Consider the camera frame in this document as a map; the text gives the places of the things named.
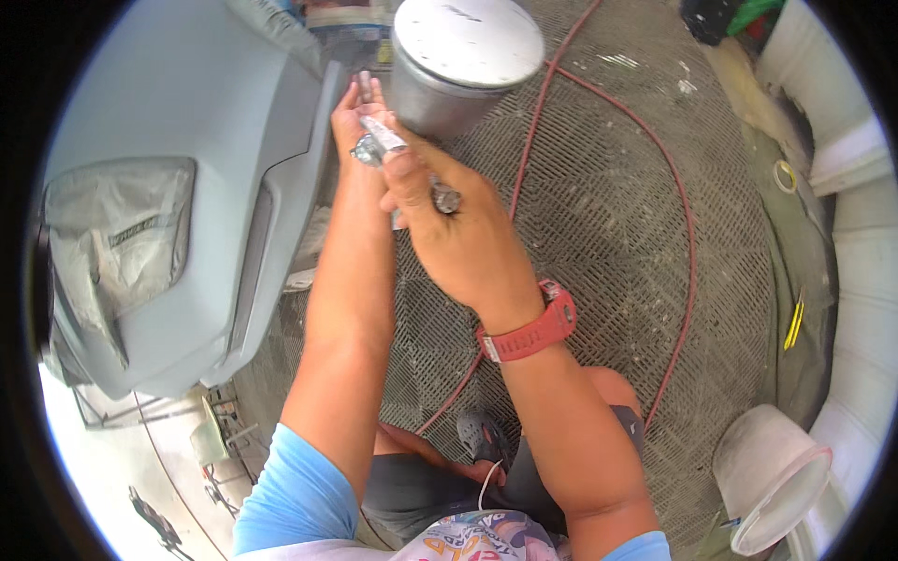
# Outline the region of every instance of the yellow tool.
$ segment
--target yellow tool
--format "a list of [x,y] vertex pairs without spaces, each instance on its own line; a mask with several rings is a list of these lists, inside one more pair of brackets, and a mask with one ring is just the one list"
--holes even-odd
[[805,288],[802,286],[798,293],[798,303],[795,305],[795,311],[792,313],[792,324],[788,328],[788,335],[783,342],[783,350],[788,351],[795,346],[798,339],[798,329],[801,327],[801,320],[805,317]]

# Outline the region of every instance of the hand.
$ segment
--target hand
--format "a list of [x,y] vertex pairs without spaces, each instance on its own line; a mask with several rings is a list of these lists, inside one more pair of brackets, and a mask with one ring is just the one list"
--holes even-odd
[[[448,154],[413,135],[390,114],[386,125],[409,145],[387,154],[388,192],[381,209],[401,210],[424,269],[447,294],[470,306],[490,335],[502,335],[539,318],[545,310],[533,266],[493,184]],[[462,194],[453,215],[436,210],[430,173]]]
[[381,81],[369,78],[367,72],[352,77],[343,99],[330,114],[330,127],[337,143],[340,162],[352,159],[349,151],[356,147],[358,139],[367,132],[358,122],[364,115],[370,115],[382,123],[387,118]]

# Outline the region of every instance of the forearm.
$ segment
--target forearm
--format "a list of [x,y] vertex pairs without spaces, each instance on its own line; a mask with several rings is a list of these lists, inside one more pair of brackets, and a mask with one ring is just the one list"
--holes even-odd
[[622,522],[629,515],[609,520],[656,529],[636,450],[564,344],[501,369],[542,482],[568,523],[573,519],[576,526],[577,519],[635,506],[629,513],[635,520]]
[[346,476],[361,501],[393,332],[395,259],[380,173],[345,162],[281,422]]
[[383,175],[348,159],[306,312],[306,342],[345,339],[378,353],[392,341],[395,258],[390,217],[378,202]]

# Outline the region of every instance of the plastic bucket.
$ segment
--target plastic bucket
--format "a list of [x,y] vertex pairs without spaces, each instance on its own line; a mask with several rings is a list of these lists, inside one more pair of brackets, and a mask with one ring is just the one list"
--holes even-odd
[[832,451],[772,405],[740,416],[724,433],[711,467],[730,519],[730,548],[752,556],[805,517],[829,482]]

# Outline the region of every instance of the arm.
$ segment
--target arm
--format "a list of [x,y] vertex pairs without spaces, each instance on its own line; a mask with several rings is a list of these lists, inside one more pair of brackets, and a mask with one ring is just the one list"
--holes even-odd
[[390,217],[377,205],[383,175],[348,154],[364,134],[358,117],[367,106],[357,95],[353,83],[331,118],[339,184],[281,423],[330,460],[361,503],[393,335],[395,258]]
[[[544,306],[533,267],[495,188],[395,120],[389,124],[417,155],[409,151],[384,165],[389,193],[381,206],[402,211],[428,274],[471,306],[488,333],[539,317]],[[428,168],[462,193],[456,215],[440,215],[430,204]],[[568,519],[575,557],[600,558],[657,530],[629,438],[564,345],[501,368],[541,479]]]

